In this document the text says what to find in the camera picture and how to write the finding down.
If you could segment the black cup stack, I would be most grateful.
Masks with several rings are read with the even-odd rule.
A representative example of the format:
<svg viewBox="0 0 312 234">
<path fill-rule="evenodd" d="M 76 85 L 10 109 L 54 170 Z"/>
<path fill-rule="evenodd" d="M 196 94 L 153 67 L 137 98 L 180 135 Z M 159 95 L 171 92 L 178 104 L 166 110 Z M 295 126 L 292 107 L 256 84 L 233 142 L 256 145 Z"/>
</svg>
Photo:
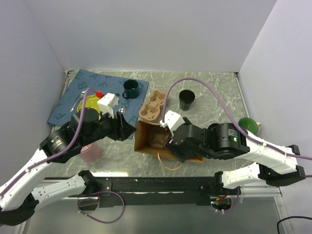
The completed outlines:
<svg viewBox="0 0 312 234">
<path fill-rule="evenodd" d="M 182 90 L 179 93 L 179 107 L 181 110 L 189 110 L 191 104 L 195 100 L 195 94 L 191 90 Z"/>
</svg>

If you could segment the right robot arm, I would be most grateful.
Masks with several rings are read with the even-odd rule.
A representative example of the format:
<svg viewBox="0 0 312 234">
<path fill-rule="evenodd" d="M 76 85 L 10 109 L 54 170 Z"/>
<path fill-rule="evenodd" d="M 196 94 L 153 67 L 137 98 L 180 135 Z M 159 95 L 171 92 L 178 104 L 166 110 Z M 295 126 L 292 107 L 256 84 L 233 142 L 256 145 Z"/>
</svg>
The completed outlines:
<svg viewBox="0 0 312 234">
<path fill-rule="evenodd" d="M 283 187 L 306 178 L 304 168 L 289 155 L 295 152 L 295 146 L 270 145 L 247 130 L 239 132 L 232 123 L 214 123 L 208 128 L 200 128 L 187 118 L 178 116 L 167 118 L 160 125 L 171 132 L 165 148 L 180 162 L 193 156 L 251 161 L 246 167 L 215 173 L 213 188 L 218 194 L 262 180 L 270 186 Z"/>
</svg>

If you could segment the brown pulp cup carrier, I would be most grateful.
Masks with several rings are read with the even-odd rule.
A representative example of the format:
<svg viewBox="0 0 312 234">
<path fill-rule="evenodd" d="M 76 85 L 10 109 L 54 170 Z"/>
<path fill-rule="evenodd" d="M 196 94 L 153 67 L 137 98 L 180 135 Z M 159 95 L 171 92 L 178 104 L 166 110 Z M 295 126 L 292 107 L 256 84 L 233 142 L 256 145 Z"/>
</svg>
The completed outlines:
<svg viewBox="0 0 312 234">
<path fill-rule="evenodd" d="M 165 141 L 171 135 L 170 131 L 163 128 L 153 128 L 147 134 L 147 142 L 152 147 L 163 148 Z"/>
</svg>

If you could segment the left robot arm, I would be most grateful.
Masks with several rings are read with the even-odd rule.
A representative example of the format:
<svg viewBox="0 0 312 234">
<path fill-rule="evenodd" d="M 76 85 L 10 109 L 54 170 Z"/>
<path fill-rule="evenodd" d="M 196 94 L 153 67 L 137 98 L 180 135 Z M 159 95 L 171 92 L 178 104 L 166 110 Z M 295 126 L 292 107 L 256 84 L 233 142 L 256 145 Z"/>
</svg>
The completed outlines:
<svg viewBox="0 0 312 234">
<path fill-rule="evenodd" d="M 88 170 L 46 187 L 37 187 L 56 166 L 79 155 L 83 147 L 108 137 L 124 141 L 136 128 L 121 112 L 115 117 L 86 108 L 71 116 L 69 122 L 52 131 L 32 158 L 0 188 L 0 223 L 16 226 L 42 207 L 72 195 L 93 195 L 99 185 Z"/>
</svg>

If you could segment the brown paper bag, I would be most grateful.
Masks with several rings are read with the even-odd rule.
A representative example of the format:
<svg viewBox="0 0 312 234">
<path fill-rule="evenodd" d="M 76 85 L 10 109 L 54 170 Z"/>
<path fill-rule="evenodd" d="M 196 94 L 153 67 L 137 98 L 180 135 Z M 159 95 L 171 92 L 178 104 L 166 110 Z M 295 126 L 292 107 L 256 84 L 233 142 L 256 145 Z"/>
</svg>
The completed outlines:
<svg viewBox="0 0 312 234">
<path fill-rule="evenodd" d="M 155 156 L 164 168 L 169 171 L 177 171 L 182 167 L 182 163 L 179 162 L 177 156 L 164 146 L 170 136 L 170 130 L 162 128 L 159 124 L 139 120 L 136 123 L 136 131 L 134 133 L 134 151 Z M 163 163 L 164 159 L 175 161 L 176 167 L 168 167 Z"/>
</svg>

